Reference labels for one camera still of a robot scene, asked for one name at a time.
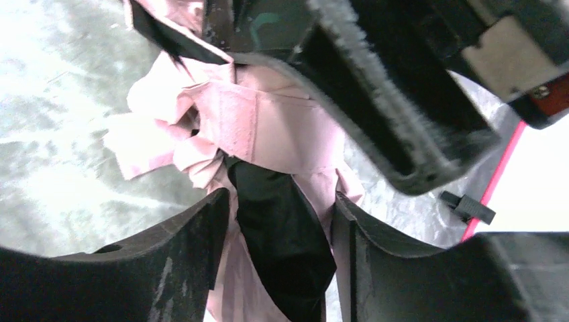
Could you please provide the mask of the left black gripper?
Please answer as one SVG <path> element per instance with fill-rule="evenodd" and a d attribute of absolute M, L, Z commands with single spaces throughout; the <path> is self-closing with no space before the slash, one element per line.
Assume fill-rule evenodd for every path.
<path fill-rule="evenodd" d="M 294 79 L 408 195 L 501 140 L 454 74 L 536 128 L 567 114 L 567 1 L 206 1 L 203 35 Z"/>

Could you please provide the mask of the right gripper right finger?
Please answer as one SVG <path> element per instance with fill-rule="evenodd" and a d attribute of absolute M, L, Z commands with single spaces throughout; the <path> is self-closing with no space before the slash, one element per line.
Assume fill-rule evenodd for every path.
<path fill-rule="evenodd" d="M 505 264 L 482 237 L 439 248 L 338 193 L 332 243 L 344 321 L 530 319 Z"/>

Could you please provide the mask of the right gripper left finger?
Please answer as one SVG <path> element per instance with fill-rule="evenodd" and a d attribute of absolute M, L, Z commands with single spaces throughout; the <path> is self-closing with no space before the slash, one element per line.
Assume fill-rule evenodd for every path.
<path fill-rule="evenodd" d="M 2 321 L 202 321 L 229 217 L 217 189 L 92 254 L 1 249 Z"/>

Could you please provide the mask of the pink folding umbrella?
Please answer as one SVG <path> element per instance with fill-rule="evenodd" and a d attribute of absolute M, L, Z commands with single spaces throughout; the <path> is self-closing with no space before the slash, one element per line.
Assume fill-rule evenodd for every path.
<path fill-rule="evenodd" d="M 229 225 L 207 309 L 216 321 L 324 321 L 336 271 L 337 193 L 364 188 L 344 130 L 291 79 L 239 65 L 200 38 L 202 1 L 125 1 L 125 20 L 161 48 L 103 141 L 126 179 L 164 166 L 229 191 Z"/>

